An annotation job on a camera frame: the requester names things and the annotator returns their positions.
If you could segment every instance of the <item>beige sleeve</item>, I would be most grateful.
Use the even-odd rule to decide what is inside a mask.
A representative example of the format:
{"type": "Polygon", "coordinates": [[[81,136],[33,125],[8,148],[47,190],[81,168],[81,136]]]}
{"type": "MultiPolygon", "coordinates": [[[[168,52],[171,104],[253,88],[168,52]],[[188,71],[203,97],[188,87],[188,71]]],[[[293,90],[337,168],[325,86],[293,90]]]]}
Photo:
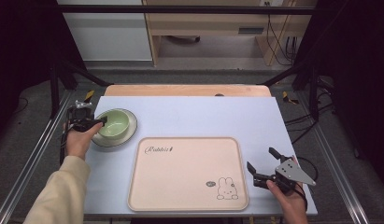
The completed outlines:
{"type": "Polygon", "coordinates": [[[89,165],[67,156],[40,192],[24,223],[83,223],[89,165]]]}

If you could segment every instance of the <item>table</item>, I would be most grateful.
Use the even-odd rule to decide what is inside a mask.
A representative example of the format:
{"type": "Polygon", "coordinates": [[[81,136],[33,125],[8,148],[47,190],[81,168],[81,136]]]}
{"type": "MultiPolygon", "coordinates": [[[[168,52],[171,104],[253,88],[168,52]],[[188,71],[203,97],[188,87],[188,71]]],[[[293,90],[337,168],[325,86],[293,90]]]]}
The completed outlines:
{"type": "MultiPolygon", "coordinates": [[[[314,7],[316,0],[283,0],[268,1],[272,7],[314,7]]],[[[264,1],[255,0],[144,0],[145,6],[245,6],[264,7],[264,1]]],[[[269,39],[266,38],[269,29],[267,15],[243,14],[145,14],[152,60],[158,63],[161,37],[166,35],[193,36],[200,35],[248,35],[255,36],[263,54],[266,65],[272,65],[277,52],[286,36],[303,37],[311,16],[309,15],[272,15],[269,39]]]]}
{"type": "MultiPolygon", "coordinates": [[[[113,107],[126,108],[138,118],[138,128],[133,138],[124,145],[111,148],[91,145],[86,156],[92,173],[88,181],[85,214],[117,217],[251,217],[282,214],[279,203],[268,190],[253,187],[252,176],[248,172],[245,175],[249,205],[242,211],[134,212],[127,205],[136,147],[147,136],[232,136],[240,145],[244,164],[249,161],[259,173],[273,174],[279,163],[268,153],[268,148],[274,147],[287,156],[293,155],[294,150],[276,99],[270,95],[267,87],[245,85],[108,87],[95,114],[113,107]],[[212,97],[218,93],[225,97],[212,97]],[[225,121],[232,119],[236,123],[225,121]]],[[[316,215],[317,209],[306,186],[305,191],[307,214],[316,215]]]]}

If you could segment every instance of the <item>hand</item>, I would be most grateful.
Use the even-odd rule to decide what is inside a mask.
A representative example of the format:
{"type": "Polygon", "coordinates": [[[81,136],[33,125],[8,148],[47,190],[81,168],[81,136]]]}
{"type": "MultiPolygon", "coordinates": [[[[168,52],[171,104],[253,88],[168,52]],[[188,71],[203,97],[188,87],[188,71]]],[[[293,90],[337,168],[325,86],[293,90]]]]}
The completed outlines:
{"type": "Polygon", "coordinates": [[[70,130],[66,138],[66,152],[68,156],[77,156],[82,160],[86,159],[86,152],[90,147],[92,137],[98,133],[103,123],[97,123],[84,133],[70,130]]]}
{"type": "MultiPolygon", "coordinates": [[[[305,224],[307,222],[306,216],[306,204],[305,200],[294,192],[289,191],[287,194],[283,194],[279,187],[271,180],[266,182],[268,189],[277,198],[282,207],[284,218],[288,224],[305,224]]],[[[303,192],[301,189],[302,183],[297,183],[295,190],[303,192]]]]}

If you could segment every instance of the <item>tray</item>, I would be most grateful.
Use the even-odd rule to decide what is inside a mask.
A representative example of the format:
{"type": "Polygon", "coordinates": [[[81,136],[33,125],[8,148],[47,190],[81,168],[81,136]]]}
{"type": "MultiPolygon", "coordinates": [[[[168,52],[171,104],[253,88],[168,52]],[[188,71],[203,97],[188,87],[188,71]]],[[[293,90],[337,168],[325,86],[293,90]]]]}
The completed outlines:
{"type": "Polygon", "coordinates": [[[150,137],[139,142],[128,197],[132,210],[242,210],[248,201],[235,139],[150,137]]]}

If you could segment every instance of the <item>gray plate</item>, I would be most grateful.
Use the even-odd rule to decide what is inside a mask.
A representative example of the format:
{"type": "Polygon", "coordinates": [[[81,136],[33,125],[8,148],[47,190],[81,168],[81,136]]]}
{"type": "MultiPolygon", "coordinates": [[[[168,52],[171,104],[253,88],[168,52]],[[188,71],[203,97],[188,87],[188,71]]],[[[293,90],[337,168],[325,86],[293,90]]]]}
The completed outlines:
{"type": "Polygon", "coordinates": [[[111,140],[104,138],[101,134],[97,133],[93,136],[92,141],[100,147],[116,147],[127,142],[135,133],[137,127],[136,116],[129,110],[122,109],[130,118],[130,126],[127,129],[127,134],[117,140],[111,140]]]}

